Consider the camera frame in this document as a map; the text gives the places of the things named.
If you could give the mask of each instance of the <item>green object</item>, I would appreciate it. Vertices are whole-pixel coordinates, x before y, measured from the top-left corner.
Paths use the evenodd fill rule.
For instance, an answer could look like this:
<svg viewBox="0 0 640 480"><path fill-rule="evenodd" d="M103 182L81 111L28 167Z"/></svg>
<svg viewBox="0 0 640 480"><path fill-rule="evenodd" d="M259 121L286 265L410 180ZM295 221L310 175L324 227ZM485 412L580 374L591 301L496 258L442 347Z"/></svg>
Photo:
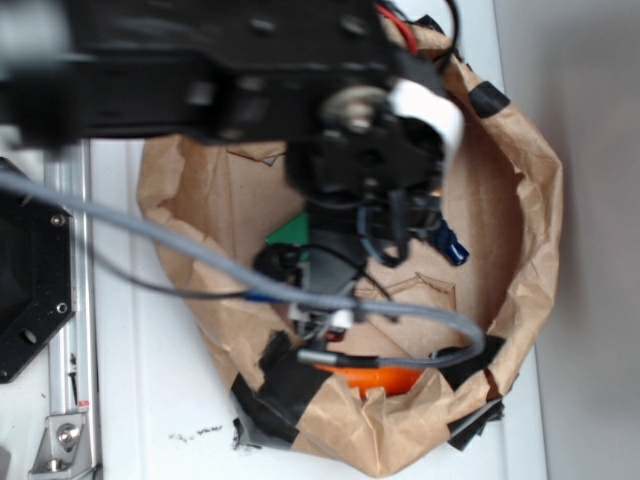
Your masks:
<svg viewBox="0 0 640 480"><path fill-rule="evenodd" d="M265 238L268 245L286 243L289 245L309 244L309 214L302 212ZM303 253L302 260L308 259L308 252Z"/></svg>

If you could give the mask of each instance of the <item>black metal plate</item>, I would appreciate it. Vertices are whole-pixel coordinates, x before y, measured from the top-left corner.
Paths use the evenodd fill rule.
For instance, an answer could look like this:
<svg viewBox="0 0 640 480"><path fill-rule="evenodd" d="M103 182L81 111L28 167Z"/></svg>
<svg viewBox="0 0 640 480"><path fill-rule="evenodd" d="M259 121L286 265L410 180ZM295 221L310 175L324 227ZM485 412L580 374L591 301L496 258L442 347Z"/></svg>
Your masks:
<svg viewBox="0 0 640 480"><path fill-rule="evenodd" d="M0 157L0 171L21 172ZM0 191L0 384L71 318L71 216Z"/></svg>

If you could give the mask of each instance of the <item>red wire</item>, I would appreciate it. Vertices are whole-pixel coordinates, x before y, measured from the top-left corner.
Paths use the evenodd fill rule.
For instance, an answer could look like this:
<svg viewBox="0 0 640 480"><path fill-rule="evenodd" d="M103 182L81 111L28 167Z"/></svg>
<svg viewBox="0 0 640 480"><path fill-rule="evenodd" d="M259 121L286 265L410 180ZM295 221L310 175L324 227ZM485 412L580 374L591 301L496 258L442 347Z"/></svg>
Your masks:
<svg viewBox="0 0 640 480"><path fill-rule="evenodd" d="M402 20L396 17L393 12L387 10L383 6L376 5L376 10L378 10L378 13L391 20L395 26L398 27L398 30L400 30L400 33L404 37L404 41L407 42L407 50L413 54L418 53L418 42L416 41L416 37L414 37L411 29Z"/></svg>

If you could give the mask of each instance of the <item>gray wall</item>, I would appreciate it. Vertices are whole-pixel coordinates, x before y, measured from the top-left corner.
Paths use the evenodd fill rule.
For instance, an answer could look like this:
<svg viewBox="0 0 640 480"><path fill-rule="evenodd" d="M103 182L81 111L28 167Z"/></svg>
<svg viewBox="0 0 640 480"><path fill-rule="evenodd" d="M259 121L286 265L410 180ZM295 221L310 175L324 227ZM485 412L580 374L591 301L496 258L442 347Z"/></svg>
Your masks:
<svg viewBox="0 0 640 480"><path fill-rule="evenodd" d="M509 96L565 163L537 346L552 480L640 475L640 1L495 0Z"/></svg>

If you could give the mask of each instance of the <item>robotic arm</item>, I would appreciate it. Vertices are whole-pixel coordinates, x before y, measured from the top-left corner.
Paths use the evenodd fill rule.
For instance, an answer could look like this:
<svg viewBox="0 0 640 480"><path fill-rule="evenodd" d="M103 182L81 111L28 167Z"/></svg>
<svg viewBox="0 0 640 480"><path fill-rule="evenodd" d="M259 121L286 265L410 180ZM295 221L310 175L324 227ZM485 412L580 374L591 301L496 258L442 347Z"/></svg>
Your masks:
<svg viewBox="0 0 640 480"><path fill-rule="evenodd" d="M468 256L439 201L462 114L428 59L387 40L371 0L0 0L2 123L46 148L284 140L312 241L356 264L398 266L411 238ZM312 260L306 288L343 292L356 267L327 278Z"/></svg>

